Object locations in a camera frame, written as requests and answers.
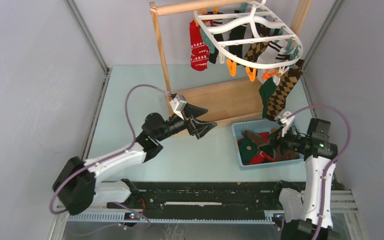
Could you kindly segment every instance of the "plastic basket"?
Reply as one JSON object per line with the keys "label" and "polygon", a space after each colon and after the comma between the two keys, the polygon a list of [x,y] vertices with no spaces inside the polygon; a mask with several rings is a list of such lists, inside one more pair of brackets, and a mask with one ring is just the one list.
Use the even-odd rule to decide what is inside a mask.
{"label": "plastic basket", "polygon": [[256,168],[256,167],[267,167],[267,166],[284,166],[284,165],[296,164],[298,162],[301,162],[303,160],[302,158],[286,160],[286,161],[252,164],[252,165],[244,165],[242,163],[241,154],[239,153],[238,140],[244,138],[242,136],[242,133],[244,131],[250,131],[256,134],[265,133],[265,132],[270,133],[272,129],[278,129],[279,127],[280,126],[277,122],[269,121],[266,119],[233,123],[232,132],[233,132],[233,138],[235,142],[234,145],[237,153],[237,159],[239,160],[239,165],[243,168]]}

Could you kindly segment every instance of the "light blue tabletop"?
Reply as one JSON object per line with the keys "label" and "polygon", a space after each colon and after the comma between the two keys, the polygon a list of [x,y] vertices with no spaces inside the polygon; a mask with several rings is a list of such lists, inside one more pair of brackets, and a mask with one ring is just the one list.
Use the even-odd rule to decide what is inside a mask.
{"label": "light blue tabletop", "polygon": [[[215,83],[245,78],[243,67],[238,67],[232,78],[223,64],[211,65],[203,72],[189,65],[169,65],[172,91],[195,88]],[[127,92],[138,84],[152,84],[165,89],[160,65],[123,65],[112,68],[99,120],[89,151],[95,158],[115,151],[132,141],[132,134],[124,113]],[[301,81],[287,98],[286,109],[293,112],[308,106]],[[128,111],[136,134],[141,132],[145,117],[150,113],[168,116],[165,97],[151,88],[138,88],[129,99]],[[310,111],[300,113],[295,119],[301,132],[306,132]],[[268,182],[305,181],[304,162],[287,166],[241,169],[235,151],[230,127],[217,127],[197,140],[192,136],[170,137],[161,142],[164,149],[152,160],[131,166],[108,180],[127,178],[131,181],[159,182]]]}

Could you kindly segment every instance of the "wooden base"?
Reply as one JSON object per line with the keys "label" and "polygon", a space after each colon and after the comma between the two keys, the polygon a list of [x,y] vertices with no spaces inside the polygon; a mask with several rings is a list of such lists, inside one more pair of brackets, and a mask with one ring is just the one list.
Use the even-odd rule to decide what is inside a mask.
{"label": "wooden base", "polygon": [[219,127],[262,118],[263,104],[258,92],[259,81],[248,78],[177,91],[189,104],[208,109],[202,121],[216,122]]}

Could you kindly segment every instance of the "red sock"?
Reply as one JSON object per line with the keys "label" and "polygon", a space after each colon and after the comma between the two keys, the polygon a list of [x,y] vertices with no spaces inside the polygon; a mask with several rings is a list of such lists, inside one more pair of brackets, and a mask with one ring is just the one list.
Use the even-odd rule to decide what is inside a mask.
{"label": "red sock", "polygon": [[210,50],[204,44],[200,28],[200,26],[196,26],[195,21],[191,21],[189,24],[190,48],[192,52],[190,66],[197,71],[204,71],[207,68]]}

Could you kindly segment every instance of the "wooden stand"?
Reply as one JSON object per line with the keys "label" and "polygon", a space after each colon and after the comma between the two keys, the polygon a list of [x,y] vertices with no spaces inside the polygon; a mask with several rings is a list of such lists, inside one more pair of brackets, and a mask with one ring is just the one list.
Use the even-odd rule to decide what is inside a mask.
{"label": "wooden stand", "polygon": [[[292,31],[297,35],[301,32],[312,1],[313,0],[300,0],[298,3],[291,24]],[[156,6],[154,2],[149,3],[167,91],[171,92],[172,88],[170,86],[169,71],[167,69],[166,55],[164,53],[158,17],[244,2],[249,1],[195,0],[162,6]],[[199,118],[200,120],[216,122],[219,126],[228,126],[232,123],[262,118],[263,105],[258,93],[260,86],[261,83],[259,81],[251,82],[246,78],[187,89],[178,91],[177,93],[182,94],[187,99],[188,103],[208,109],[208,113],[201,116]],[[173,112],[169,104],[170,99],[167,97],[166,101],[169,115],[171,116]]]}

